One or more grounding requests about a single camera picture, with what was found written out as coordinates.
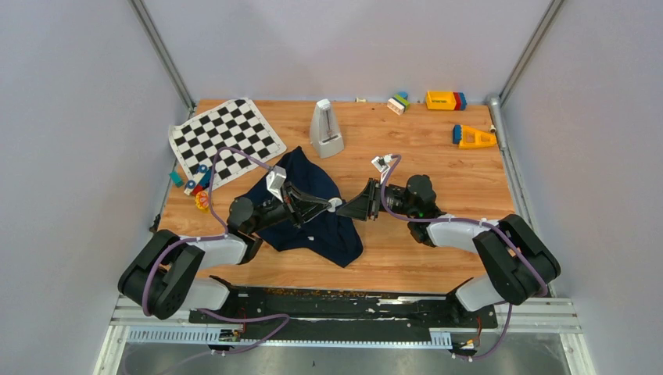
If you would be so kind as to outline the white green blue block stack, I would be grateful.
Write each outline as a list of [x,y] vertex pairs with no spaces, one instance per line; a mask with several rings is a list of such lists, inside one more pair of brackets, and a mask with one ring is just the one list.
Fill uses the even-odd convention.
[[386,106],[395,114],[399,116],[403,115],[410,107],[408,93],[405,91],[397,92],[386,102]]

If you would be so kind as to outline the red blue block pair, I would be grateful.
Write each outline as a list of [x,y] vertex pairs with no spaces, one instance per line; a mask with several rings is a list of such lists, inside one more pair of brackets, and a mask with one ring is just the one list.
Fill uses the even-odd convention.
[[455,100],[454,111],[464,111],[467,108],[467,100],[464,93],[455,91],[453,96]]

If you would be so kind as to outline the yellow blue toy wedge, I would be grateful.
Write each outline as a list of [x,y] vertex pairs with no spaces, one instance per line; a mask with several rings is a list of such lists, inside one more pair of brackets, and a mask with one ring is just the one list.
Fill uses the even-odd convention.
[[497,145],[496,135],[490,132],[455,124],[452,130],[452,143],[459,149],[489,148]]

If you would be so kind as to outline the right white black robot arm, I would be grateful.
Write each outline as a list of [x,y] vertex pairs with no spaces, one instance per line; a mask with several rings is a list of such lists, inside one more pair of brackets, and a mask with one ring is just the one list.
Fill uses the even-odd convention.
[[336,209],[354,220],[376,220],[393,213],[407,222],[413,239],[429,247],[459,248],[481,259],[485,274],[456,287],[447,303],[451,323],[466,326],[478,310],[501,302],[520,305],[546,295],[561,266],[526,221],[516,214],[501,220],[468,220],[443,212],[427,175],[413,175],[405,186],[383,186],[370,179],[355,198]]

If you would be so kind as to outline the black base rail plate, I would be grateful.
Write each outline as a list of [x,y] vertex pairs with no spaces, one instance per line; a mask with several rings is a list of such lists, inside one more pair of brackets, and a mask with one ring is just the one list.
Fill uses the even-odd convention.
[[232,287],[217,314],[249,318],[243,339],[259,339],[290,321],[278,340],[349,342],[424,342],[431,329],[481,329],[498,326],[492,307],[465,312],[444,294],[385,291],[333,291],[272,287]]

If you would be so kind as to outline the grey corner pipe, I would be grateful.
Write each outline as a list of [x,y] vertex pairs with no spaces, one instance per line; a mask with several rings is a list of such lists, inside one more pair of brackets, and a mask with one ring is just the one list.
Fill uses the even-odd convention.
[[489,276],[495,285],[505,283],[500,289],[507,294],[507,302],[521,305],[535,295],[547,295],[548,283],[559,276],[561,269],[531,228],[529,210],[507,144],[500,97],[498,95],[488,97],[487,105],[496,128],[497,145],[504,161],[515,207],[514,214],[506,216],[498,223],[498,234],[508,248],[514,248],[515,256],[496,255],[489,250],[486,254],[482,254],[482,257],[489,260],[490,266],[497,267],[497,271],[489,271]]

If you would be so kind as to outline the white metronome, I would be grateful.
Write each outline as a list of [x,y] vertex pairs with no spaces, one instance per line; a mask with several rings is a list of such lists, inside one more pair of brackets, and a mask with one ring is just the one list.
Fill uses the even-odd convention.
[[328,99],[322,99],[315,104],[309,138],[310,144],[321,159],[330,158],[345,149],[337,117]]

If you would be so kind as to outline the yellow red toy piece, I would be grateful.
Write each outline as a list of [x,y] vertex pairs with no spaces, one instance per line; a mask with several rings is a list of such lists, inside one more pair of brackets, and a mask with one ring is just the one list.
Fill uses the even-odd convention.
[[210,212],[210,198],[206,191],[199,191],[195,195],[195,206],[204,213]]

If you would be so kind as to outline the blue red toy car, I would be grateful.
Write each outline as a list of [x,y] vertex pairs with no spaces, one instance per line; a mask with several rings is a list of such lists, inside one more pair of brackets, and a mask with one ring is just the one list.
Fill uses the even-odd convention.
[[210,177],[210,167],[206,164],[201,164],[198,169],[193,173],[192,177],[185,183],[184,193],[190,195],[196,187],[201,185],[205,180],[208,181]]

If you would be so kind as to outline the teal toy block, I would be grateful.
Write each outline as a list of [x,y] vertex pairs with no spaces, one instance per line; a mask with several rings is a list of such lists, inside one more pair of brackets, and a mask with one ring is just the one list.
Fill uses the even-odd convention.
[[169,177],[170,177],[173,185],[177,188],[180,188],[185,184],[177,171],[170,172]]

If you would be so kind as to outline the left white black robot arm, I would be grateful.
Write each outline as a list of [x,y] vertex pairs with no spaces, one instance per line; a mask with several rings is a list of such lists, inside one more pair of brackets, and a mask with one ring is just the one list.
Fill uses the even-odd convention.
[[252,260],[262,245],[255,232],[289,222],[301,227],[322,213],[333,213],[342,200],[318,198],[294,185],[283,185],[276,195],[255,204],[236,198],[230,206],[226,233],[180,237],[158,230],[120,276],[118,291],[142,307],[146,316],[166,320],[180,309],[208,309],[222,323],[233,321],[239,301],[224,281],[199,279],[200,270],[219,265],[241,265]]

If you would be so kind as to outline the yellow toy block bin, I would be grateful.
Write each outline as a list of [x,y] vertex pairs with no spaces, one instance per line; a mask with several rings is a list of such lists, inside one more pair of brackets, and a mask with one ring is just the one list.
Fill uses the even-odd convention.
[[456,111],[459,101],[453,91],[427,91],[425,104],[428,110]]

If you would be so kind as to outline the black white checkerboard mat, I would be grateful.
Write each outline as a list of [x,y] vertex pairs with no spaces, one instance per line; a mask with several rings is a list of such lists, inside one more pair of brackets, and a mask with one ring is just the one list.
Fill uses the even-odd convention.
[[284,153],[287,146],[250,99],[232,99],[171,126],[168,140],[191,193],[189,181],[199,181],[199,167],[208,170],[217,150],[231,147],[265,163]]

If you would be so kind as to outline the navy blue garment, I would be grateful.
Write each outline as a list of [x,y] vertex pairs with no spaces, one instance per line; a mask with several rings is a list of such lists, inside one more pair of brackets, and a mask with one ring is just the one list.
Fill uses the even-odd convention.
[[[301,147],[285,153],[277,165],[285,169],[287,181],[307,194],[325,199],[341,196],[333,179],[311,162]],[[279,252],[308,248],[341,267],[348,266],[364,251],[353,221],[333,212],[323,212],[300,228],[284,220],[257,233]]]

